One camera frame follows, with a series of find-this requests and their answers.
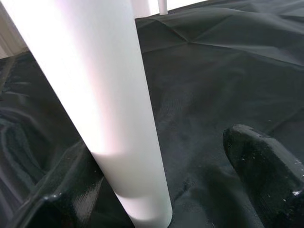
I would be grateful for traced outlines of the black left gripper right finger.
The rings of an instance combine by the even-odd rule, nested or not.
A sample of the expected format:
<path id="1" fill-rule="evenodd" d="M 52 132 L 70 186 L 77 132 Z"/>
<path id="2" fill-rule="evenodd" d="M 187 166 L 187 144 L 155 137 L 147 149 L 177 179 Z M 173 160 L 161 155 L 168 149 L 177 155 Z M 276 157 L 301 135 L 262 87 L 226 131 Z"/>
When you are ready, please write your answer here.
<path id="1" fill-rule="evenodd" d="M 225 154 L 265 228 L 304 228 L 304 164 L 250 126 L 223 132 Z"/>

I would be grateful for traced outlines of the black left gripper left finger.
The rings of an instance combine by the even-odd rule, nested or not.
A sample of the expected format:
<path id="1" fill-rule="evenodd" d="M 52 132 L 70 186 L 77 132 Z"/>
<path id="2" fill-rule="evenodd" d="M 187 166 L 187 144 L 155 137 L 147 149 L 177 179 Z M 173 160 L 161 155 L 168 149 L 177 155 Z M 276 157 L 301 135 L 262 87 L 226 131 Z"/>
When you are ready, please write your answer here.
<path id="1" fill-rule="evenodd" d="M 38 182 L 9 228 L 133 228 L 83 143 L 68 148 Z"/>

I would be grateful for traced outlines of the white plastic table leg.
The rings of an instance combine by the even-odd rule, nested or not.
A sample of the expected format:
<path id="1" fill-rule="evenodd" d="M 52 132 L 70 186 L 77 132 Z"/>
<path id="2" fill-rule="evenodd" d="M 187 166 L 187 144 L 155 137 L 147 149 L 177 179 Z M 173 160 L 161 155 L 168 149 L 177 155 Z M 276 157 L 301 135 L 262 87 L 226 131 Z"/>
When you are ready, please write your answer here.
<path id="1" fill-rule="evenodd" d="M 143 18 L 151 15 L 149 0 L 131 0 L 135 18 Z"/>
<path id="2" fill-rule="evenodd" d="M 158 0 L 158 7 L 160 15 L 168 14 L 167 0 Z"/>
<path id="3" fill-rule="evenodd" d="M 172 207 L 130 0 L 0 0 L 136 228 Z"/>

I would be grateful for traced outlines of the black tablecloth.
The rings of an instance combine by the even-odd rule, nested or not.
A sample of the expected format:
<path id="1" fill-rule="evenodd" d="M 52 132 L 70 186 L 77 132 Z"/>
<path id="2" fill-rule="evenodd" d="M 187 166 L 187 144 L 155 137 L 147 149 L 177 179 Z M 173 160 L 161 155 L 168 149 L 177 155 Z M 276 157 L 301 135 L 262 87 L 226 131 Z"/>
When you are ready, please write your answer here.
<path id="1" fill-rule="evenodd" d="M 223 132 L 304 164 L 304 0 L 208 0 L 135 20 L 173 209 L 169 228 L 265 228 Z M 0 228 L 85 143 L 30 51 L 0 60 Z"/>

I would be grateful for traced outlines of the white door frame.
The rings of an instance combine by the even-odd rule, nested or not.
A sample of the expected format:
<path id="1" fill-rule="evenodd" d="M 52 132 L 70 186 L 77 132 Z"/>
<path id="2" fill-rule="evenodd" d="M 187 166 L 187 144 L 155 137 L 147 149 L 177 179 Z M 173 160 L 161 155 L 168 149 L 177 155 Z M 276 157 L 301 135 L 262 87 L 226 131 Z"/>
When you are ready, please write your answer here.
<path id="1" fill-rule="evenodd" d="M 17 27 L 0 2 L 0 59 L 29 50 Z"/>

